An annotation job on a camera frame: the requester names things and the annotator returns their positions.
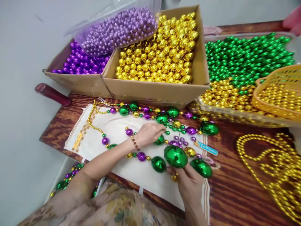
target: label tag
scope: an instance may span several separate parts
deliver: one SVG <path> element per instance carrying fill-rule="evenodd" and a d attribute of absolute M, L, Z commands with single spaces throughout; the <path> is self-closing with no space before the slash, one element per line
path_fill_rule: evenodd
<path fill-rule="evenodd" d="M 211 154 L 213 154 L 215 156 L 218 154 L 217 150 L 215 150 L 215 149 L 213 149 L 213 148 L 211 148 L 211 147 L 209 147 L 209 146 L 207 146 L 207 145 L 205 145 L 205 144 L 203 144 L 203 143 L 201 143 L 199 141 L 195 141 L 194 145 L 198 146 L 199 148 L 204 149 L 205 151 L 207 151 L 207 152 L 209 152 L 209 153 L 211 153 Z"/>
<path fill-rule="evenodd" d="M 82 133 L 79 133 L 79 135 L 77 136 L 77 139 L 73 145 L 73 148 L 74 149 L 77 149 L 78 145 L 79 145 L 79 142 L 81 141 L 81 138 L 82 138 Z"/>

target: person's left hand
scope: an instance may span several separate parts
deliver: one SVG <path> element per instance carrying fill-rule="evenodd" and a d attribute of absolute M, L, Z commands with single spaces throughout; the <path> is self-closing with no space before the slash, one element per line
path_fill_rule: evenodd
<path fill-rule="evenodd" d="M 134 135 L 135 141 L 139 148 L 145 147 L 158 140 L 159 136 L 166 131 L 164 125 L 159 123 L 146 123 Z"/>

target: orange plastic basket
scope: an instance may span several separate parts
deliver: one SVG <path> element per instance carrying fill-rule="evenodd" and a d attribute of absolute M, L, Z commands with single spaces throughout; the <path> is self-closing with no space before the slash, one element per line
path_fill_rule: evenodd
<path fill-rule="evenodd" d="M 256 80 L 257 87 L 253 92 L 252 105 L 262 111 L 272 113 L 283 118 L 301 122 L 301 112 L 278 107 L 266 103 L 258 98 L 259 94 L 271 84 L 283 85 L 284 90 L 294 91 L 296 96 L 301 96 L 301 65 L 291 65 L 279 68 L 264 78 Z"/>

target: plastic bag of purple beads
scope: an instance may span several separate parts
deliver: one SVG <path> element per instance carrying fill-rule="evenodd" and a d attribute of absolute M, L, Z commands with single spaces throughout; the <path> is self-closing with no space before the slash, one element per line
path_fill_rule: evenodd
<path fill-rule="evenodd" d="M 113 0 L 91 19 L 67 31 L 91 57 L 152 37 L 158 28 L 161 0 Z"/>

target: red cylindrical object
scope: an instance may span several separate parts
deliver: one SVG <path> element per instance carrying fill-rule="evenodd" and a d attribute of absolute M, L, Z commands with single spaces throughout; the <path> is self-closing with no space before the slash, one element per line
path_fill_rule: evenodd
<path fill-rule="evenodd" d="M 48 97 L 63 106 L 69 106 L 71 104 L 71 99 L 56 91 L 51 86 L 46 83 L 40 83 L 35 87 L 35 91 L 45 97 Z"/>

